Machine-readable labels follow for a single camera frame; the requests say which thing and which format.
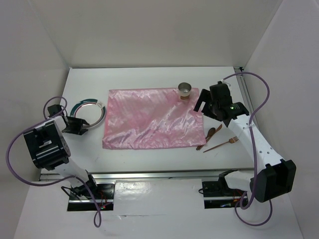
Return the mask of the pink satin rose cloth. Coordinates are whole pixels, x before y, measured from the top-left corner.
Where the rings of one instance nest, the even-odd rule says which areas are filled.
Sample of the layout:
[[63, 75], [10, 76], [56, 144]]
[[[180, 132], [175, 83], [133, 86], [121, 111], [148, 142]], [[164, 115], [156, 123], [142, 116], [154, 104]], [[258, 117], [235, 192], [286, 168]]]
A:
[[199, 89], [186, 100], [177, 88], [110, 90], [104, 149], [196, 147], [205, 140], [203, 116], [194, 111]]

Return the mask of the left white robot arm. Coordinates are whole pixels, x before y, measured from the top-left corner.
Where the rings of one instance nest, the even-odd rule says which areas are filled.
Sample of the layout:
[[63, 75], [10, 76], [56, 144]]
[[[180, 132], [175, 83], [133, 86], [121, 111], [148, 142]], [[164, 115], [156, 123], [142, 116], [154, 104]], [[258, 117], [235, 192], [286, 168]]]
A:
[[94, 198], [98, 194], [98, 185], [87, 170], [71, 159], [71, 150], [63, 133], [83, 135], [89, 124], [84, 119], [66, 116], [61, 105], [48, 108], [50, 119], [39, 126], [27, 130], [23, 136], [33, 164], [38, 169], [54, 171], [70, 182], [70, 191], [76, 197]]

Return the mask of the small metal cup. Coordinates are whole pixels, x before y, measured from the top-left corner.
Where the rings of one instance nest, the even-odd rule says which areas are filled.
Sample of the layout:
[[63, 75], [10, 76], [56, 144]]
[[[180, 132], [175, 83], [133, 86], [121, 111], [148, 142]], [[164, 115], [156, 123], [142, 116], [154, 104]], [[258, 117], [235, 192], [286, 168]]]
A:
[[178, 93], [181, 100], [188, 100], [192, 86], [189, 83], [182, 82], [178, 85]]

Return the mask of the white plate with coloured rim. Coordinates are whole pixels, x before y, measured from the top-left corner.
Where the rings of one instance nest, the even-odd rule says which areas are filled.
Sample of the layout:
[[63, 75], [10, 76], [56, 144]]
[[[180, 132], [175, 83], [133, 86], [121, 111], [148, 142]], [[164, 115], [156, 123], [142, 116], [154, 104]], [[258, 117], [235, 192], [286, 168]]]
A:
[[93, 129], [103, 122], [106, 112], [106, 107], [102, 101], [98, 99], [84, 99], [73, 106], [70, 116], [85, 120], [87, 122], [83, 126], [85, 129]]

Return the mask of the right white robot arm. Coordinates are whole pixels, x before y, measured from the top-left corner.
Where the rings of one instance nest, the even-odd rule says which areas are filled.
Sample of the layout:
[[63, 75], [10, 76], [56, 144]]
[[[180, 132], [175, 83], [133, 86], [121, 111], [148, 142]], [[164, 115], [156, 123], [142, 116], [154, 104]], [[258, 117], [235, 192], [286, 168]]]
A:
[[251, 173], [229, 170], [219, 175], [217, 189], [229, 195], [234, 189], [250, 191], [263, 203], [291, 191], [296, 173], [292, 160], [284, 160], [266, 141], [241, 103], [234, 103], [228, 86], [222, 82], [203, 89], [194, 111], [223, 122], [243, 144], [254, 162]]

